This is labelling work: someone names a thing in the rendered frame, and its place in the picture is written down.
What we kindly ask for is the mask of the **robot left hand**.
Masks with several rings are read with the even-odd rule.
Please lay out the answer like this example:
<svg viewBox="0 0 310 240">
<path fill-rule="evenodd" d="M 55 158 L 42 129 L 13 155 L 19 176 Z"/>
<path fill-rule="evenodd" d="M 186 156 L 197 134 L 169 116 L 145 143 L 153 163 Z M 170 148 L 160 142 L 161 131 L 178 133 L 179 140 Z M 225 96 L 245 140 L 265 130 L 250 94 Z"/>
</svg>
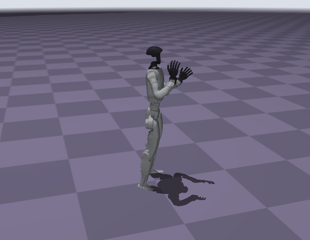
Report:
<svg viewBox="0 0 310 240">
<path fill-rule="evenodd" d="M 190 73 L 192 70 L 190 70 L 190 68 L 189 69 L 187 69 L 188 67 L 186 67 L 185 69 L 184 69 L 184 71 L 182 71 L 183 70 L 183 67 L 181 68 L 181 70 L 180 70 L 180 74 L 179 74 L 179 77 L 177 78 L 177 80 L 179 80 L 181 83 L 183 82 L 182 80 L 185 80 L 185 79 L 187 79 L 191 74 L 193 74 L 193 72 L 192 73 Z M 187 69 L 187 70 L 186 70 Z M 185 71 L 186 70 L 186 71 Z M 188 70 L 190 70 L 188 73 L 186 73 Z M 190 73 L 190 74 L 189 74 Z M 189 74 L 189 75 L 188 75 Z M 180 83 L 180 84 L 181 84 Z"/>
</svg>

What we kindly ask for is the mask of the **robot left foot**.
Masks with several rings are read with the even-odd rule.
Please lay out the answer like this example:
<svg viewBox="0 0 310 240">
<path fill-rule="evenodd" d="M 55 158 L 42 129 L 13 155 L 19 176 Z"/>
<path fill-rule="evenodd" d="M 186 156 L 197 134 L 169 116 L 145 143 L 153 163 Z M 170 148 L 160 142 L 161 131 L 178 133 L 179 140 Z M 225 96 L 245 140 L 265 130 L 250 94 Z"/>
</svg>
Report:
<svg viewBox="0 0 310 240">
<path fill-rule="evenodd" d="M 155 169 L 153 169 L 152 171 L 153 171 L 153 172 L 151 172 L 150 174 L 153 174 L 153 173 L 161 173 L 161 172 L 163 172 L 163 170 L 155 170 Z"/>
</svg>

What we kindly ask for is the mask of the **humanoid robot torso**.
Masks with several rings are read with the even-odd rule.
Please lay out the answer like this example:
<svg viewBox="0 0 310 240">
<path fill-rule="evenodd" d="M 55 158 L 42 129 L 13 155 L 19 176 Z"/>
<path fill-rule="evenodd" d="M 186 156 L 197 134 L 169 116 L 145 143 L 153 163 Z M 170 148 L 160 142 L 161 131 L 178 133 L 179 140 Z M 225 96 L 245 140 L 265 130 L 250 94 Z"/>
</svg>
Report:
<svg viewBox="0 0 310 240">
<path fill-rule="evenodd" d="M 153 69 L 147 69 L 146 71 L 146 87 L 147 87 L 147 96 L 148 96 L 148 101 L 152 102 L 150 103 L 149 108 L 147 109 L 146 112 L 146 119 L 150 115 L 154 115 L 154 118 L 158 120 L 159 115 L 160 115 L 160 109 L 159 109 L 159 104 L 161 101 L 158 101 L 155 99 L 150 82 L 147 79 L 147 76 L 150 72 L 155 72 L 157 77 L 158 77 L 158 84 L 159 84 L 159 90 L 161 90 L 164 87 L 164 74 L 162 69 L 157 66 L 159 69 L 155 69 L 156 66 L 152 67 Z"/>
</svg>

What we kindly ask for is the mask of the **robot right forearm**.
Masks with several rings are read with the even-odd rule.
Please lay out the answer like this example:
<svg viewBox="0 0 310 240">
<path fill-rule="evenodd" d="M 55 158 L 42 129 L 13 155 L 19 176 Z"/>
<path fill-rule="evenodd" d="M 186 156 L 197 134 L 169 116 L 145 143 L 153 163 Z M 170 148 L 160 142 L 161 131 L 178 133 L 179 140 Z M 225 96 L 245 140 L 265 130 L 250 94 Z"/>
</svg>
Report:
<svg viewBox="0 0 310 240">
<path fill-rule="evenodd" d="M 163 96 L 167 96 L 169 94 L 169 92 L 174 89 L 175 87 L 175 80 L 174 79 L 170 79 L 170 81 L 168 82 L 168 84 L 162 88 L 161 90 L 159 90 L 156 95 L 158 97 L 163 97 Z"/>
</svg>

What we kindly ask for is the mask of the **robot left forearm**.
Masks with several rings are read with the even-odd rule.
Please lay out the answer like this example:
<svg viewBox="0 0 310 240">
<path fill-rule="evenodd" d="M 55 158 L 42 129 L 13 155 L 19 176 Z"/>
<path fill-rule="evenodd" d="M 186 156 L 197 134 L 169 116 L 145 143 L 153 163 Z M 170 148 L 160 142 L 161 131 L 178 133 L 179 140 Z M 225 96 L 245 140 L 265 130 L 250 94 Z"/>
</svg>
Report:
<svg viewBox="0 0 310 240">
<path fill-rule="evenodd" d="M 168 84 L 168 82 L 165 82 L 165 83 L 166 83 L 166 84 L 165 84 L 165 86 L 166 86 L 166 85 Z M 179 80 L 177 80 L 174 88 L 176 89 L 176 88 L 177 88 L 177 86 L 179 86 L 179 85 L 180 85 L 180 83 L 181 83 L 181 82 L 180 82 Z"/>
</svg>

